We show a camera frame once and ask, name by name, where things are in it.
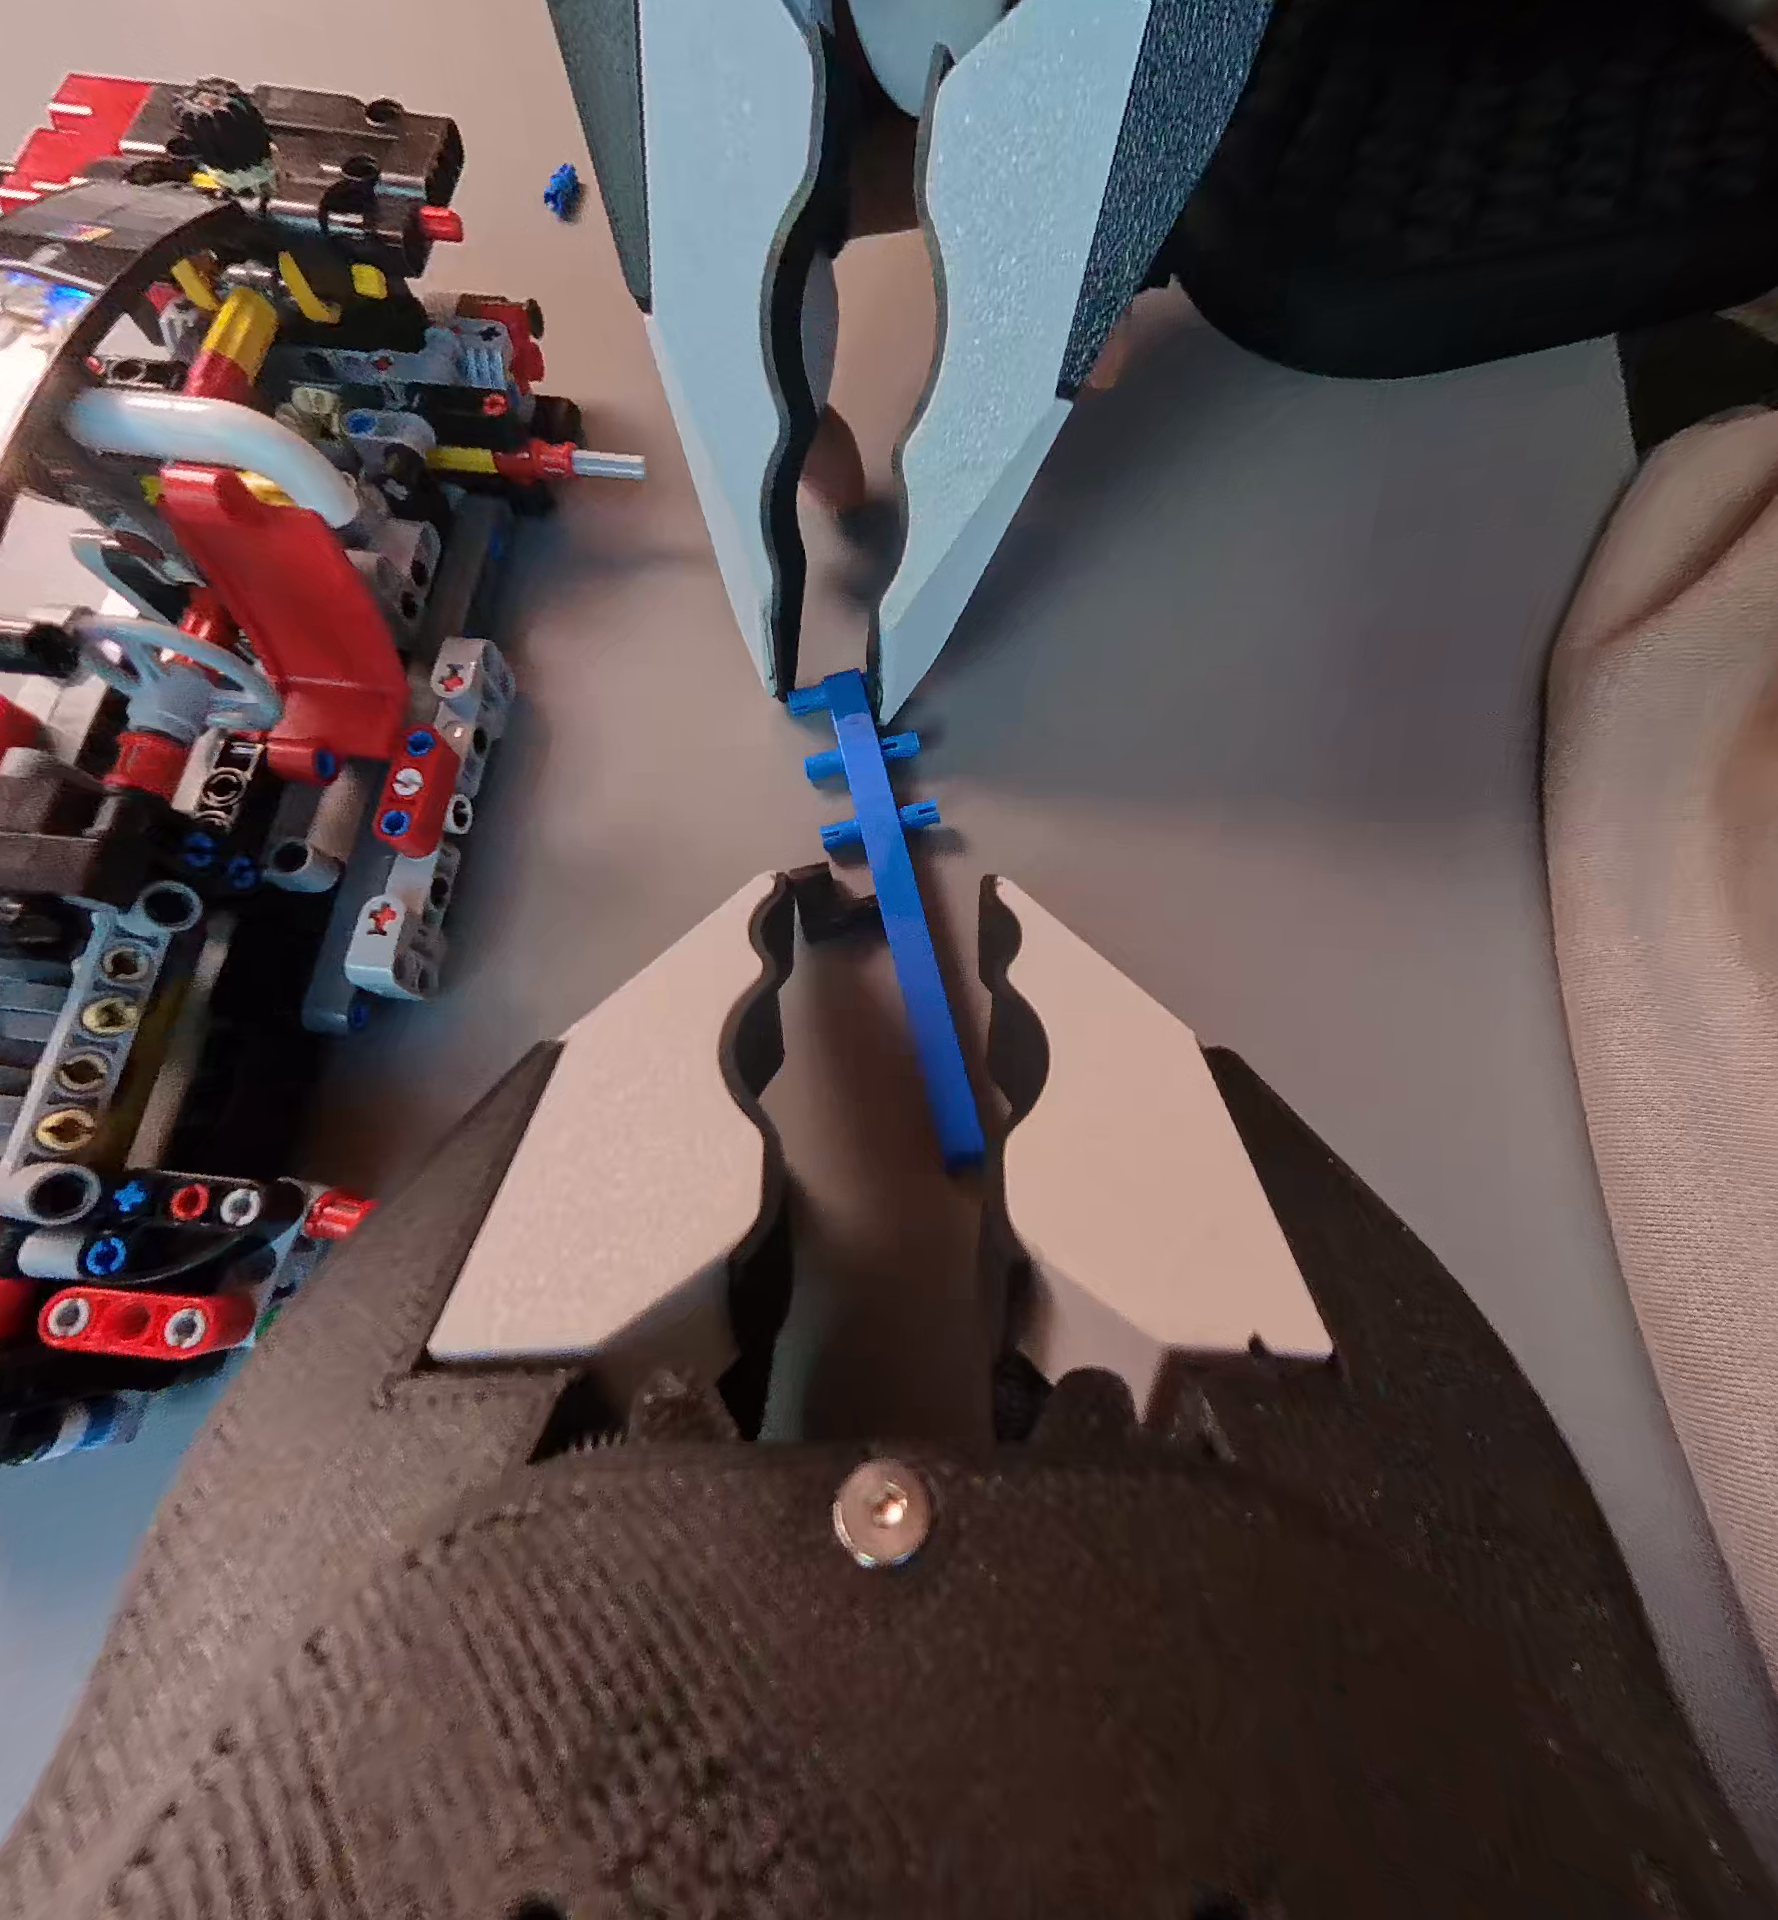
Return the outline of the person's right hand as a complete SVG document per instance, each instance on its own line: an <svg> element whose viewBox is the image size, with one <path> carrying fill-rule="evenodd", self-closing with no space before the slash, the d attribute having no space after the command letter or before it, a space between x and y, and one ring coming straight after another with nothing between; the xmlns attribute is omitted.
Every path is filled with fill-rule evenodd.
<svg viewBox="0 0 1778 1920"><path fill-rule="evenodd" d="M874 611L900 562L900 506L890 495L871 491L851 427L831 403L815 423L801 491L833 521L846 596Z"/></svg>

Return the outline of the partly built lego car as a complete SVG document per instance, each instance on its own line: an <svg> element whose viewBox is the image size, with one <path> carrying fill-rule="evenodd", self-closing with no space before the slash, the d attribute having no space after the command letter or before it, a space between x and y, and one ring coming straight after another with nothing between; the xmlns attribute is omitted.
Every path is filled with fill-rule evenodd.
<svg viewBox="0 0 1778 1920"><path fill-rule="evenodd" d="M518 513L644 475L543 313L423 294L457 126L83 73L0 162L0 1471L133 1439L373 1202L292 1166L326 1046L429 1000L514 708Z"/></svg>

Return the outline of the long blue lego beam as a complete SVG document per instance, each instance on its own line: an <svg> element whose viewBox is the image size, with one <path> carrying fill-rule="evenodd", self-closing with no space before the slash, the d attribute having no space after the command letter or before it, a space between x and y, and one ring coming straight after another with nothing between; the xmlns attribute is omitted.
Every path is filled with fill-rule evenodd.
<svg viewBox="0 0 1778 1920"><path fill-rule="evenodd" d="M876 721L847 718L831 721L831 730L835 744L837 735L846 739L846 781L842 786L850 797L847 817L886 814L888 832L882 837L873 835L866 848L850 848L847 852L864 856L874 884L882 933L895 965L905 1025L942 1165L947 1170L975 1169L985 1157L985 1135L910 855L910 837L918 832L895 832L897 807L902 805L890 781L895 762L884 764L876 757L876 735L881 734Z"/></svg>

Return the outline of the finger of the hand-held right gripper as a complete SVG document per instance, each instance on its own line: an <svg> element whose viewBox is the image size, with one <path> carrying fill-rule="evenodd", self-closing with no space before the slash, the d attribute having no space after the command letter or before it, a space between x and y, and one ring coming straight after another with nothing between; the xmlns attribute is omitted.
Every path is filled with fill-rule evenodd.
<svg viewBox="0 0 1778 1920"><path fill-rule="evenodd" d="M803 306L825 162L825 4L637 8L646 333L758 682L796 678Z"/></svg>
<svg viewBox="0 0 1778 1920"><path fill-rule="evenodd" d="M918 184L938 331L898 450L879 711L898 711L936 662L1069 417L1058 377L1147 15L1023 2L932 86Z"/></svg>

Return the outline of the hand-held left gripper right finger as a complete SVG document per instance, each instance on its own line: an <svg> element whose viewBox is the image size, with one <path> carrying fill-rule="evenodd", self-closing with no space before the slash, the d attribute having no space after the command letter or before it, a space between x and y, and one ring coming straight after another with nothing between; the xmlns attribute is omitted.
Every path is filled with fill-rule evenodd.
<svg viewBox="0 0 1778 1920"><path fill-rule="evenodd" d="M982 1253L1001 1388L1079 1373L1162 1421L1193 1363L1333 1359L1196 1034L1021 885L985 877L978 975L1004 1118Z"/></svg>

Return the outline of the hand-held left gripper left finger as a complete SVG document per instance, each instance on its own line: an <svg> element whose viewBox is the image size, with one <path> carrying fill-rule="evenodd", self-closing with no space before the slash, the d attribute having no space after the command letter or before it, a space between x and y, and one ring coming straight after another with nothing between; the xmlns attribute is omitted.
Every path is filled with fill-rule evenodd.
<svg viewBox="0 0 1778 1920"><path fill-rule="evenodd" d="M760 1433L791 1300L779 1137L795 959L761 873L575 1020L425 1344L431 1363L555 1363L625 1414L660 1371Z"/></svg>

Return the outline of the black office chair seat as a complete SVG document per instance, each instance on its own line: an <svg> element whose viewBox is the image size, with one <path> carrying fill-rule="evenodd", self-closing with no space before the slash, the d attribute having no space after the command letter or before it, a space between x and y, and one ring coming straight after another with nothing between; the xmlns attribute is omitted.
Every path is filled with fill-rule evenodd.
<svg viewBox="0 0 1778 1920"><path fill-rule="evenodd" d="M1778 403L1778 58L1717 4L1274 4L1142 274L1238 349L1398 379L1618 340L1636 445Z"/></svg>

